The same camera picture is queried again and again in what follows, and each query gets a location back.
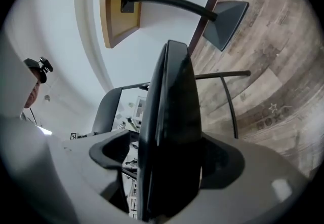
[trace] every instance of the person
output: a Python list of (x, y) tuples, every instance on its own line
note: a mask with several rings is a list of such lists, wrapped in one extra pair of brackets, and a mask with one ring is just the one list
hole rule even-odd
[[(27, 101), (25, 103), (25, 106), (24, 106), (24, 108), (30, 108), (37, 99), (40, 85), (44, 84), (46, 82), (47, 77), (46, 77), (46, 73), (44, 72), (43, 69), (41, 69), (41, 67), (39, 66), (37, 61), (35, 61), (33, 59), (30, 59), (30, 58), (27, 58), (27, 59), (24, 60), (24, 63), (28, 66), (29, 70), (37, 78), (37, 82), (36, 82), (34, 88), (32, 89), (30, 95), (28, 96), (28, 99), (27, 99)], [(25, 121), (28, 121), (28, 119), (27, 119), (26, 115), (24, 114), (24, 112), (22, 112), (20, 118), (25, 120)]]

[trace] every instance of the black chair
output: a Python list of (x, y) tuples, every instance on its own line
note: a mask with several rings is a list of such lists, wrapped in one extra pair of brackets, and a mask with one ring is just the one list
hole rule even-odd
[[(244, 168), (241, 153), (208, 138), (201, 131), (195, 80), (221, 78), (231, 110), (234, 137), (237, 138), (235, 112), (224, 77), (249, 75), (250, 71), (236, 71), (195, 76), (188, 47), (184, 43), (168, 41), (150, 83), (119, 87), (105, 95), (92, 129), (97, 134), (111, 131), (122, 90), (148, 90), (140, 133), (124, 131), (90, 149), (90, 156), (102, 167), (118, 169), (120, 174), (123, 172), (137, 180), (138, 219), (149, 221), (160, 215), (171, 217), (177, 214), (197, 195), (201, 169), (201, 189), (223, 188), (240, 176)], [(131, 137), (139, 140), (136, 176), (121, 168)], [(123, 193), (122, 188), (116, 193), (119, 199), (110, 202), (127, 212), (126, 198), (120, 191)]]

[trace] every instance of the white wall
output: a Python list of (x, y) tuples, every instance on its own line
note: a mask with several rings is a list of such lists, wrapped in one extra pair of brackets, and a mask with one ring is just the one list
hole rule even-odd
[(45, 56), (53, 65), (32, 106), (38, 124), (63, 139), (89, 133), (105, 92), (85, 54), (74, 0), (17, 0), (5, 32), (21, 59)]
[[(207, 0), (188, 0), (205, 6)], [(141, 28), (113, 49), (107, 49), (102, 36), (99, 0), (94, 0), (95, 22), (104, 62), (114, 87), (149, 82), (163, 45), (168, 40), (190, 43), (200, 16), (174, 7), (142, 4)], [(136, 102), (138, 91), (121, 101)]]

